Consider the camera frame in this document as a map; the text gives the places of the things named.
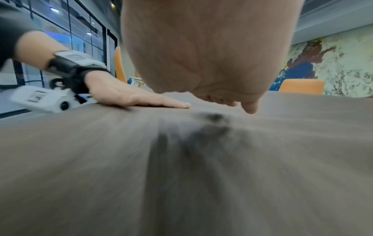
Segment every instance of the black sleeve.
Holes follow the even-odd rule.
[[[10,4],[0,2],[0,69],[14,56],[19,38],[27,32],[38,30],[31,18]]]

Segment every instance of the wooden table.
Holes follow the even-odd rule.
[[[97,104],[0,129],[2,235],[373,235],[373,101]]]

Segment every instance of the wrist device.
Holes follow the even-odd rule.
[[[108,72],[106,65],[78,51],[56,52],[47,71],[62,77],[62,84],[76,94],[89,93],[84,77],[91,71]]]

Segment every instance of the wall mural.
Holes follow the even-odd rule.
[[[324,94],[373,95],[373,25],[293,45],[270,90],[285,79],[321,79]]]

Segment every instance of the glass wall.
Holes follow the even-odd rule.
[[[69,49],[91,55],[107,64],[106,28],[78,0],[0,0],[20,9],[49,36]],[[9,102],[22,85],[49,88],[57,76],[8,60],[0,72],[0,118],[25,112]]]

